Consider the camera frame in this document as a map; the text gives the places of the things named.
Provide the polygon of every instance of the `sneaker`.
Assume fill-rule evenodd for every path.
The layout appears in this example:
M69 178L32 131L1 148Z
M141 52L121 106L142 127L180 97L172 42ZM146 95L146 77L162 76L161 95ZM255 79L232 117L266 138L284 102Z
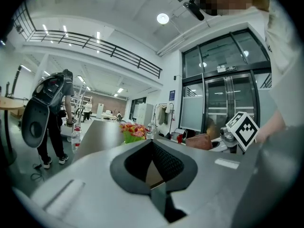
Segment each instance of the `sneaker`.
M43 162L43 168L44 169L49 169L50 168L50 163L52 163L52 158L48 157L48 162Z
M59 158L59 164L63 165L64 163L66 163L67 160L68 160L68 155L64 154L63 157Z

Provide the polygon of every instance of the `flowers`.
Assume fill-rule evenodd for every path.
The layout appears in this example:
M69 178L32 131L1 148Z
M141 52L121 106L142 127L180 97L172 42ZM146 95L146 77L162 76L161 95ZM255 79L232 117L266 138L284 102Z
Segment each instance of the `flowers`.
M147 129L143 125L136 123L121 123L119 126L122 129L121 132L124 135L125 143L132 143L146 139Z

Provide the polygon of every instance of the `bottle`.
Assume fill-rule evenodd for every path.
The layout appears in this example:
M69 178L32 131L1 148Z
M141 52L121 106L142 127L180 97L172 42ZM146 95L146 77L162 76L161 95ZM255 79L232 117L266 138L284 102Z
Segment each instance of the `bottle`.
M150 122L148 124L148 132L147 132L147 139L154 139L154 132L155 132L155 124L154 122Z
M80 145L80 127L76 127L75 130L72 132L71 144L73 153L76 153Z

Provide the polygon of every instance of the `white shirt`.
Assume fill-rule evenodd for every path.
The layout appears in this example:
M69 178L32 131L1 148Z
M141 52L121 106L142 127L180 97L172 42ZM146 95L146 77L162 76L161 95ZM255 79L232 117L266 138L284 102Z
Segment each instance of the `white shirt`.
M85 112L90 112L91 110L92 110L92 104L91 103L86 103Z
M270 0L265 29L272 71L270 94L286 126L304 124L304 47L290 17Z

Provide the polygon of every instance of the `black pants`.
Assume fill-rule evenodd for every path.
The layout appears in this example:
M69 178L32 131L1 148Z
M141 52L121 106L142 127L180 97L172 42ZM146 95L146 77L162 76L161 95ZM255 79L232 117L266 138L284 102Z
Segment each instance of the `black pants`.
M50 112L47 124L48 124L47 125L48 132L46 131L43 141L41 145L38 147L38 153L41 156L43 162L48 162L48 150L47 150L48 133L54 151L56 153L56 156L57 157L64 156L62 138L60 134L60 127L62 125L61 117L54 115L53 113Z
M90 119L90 113L89 112L84 112L84 121Z

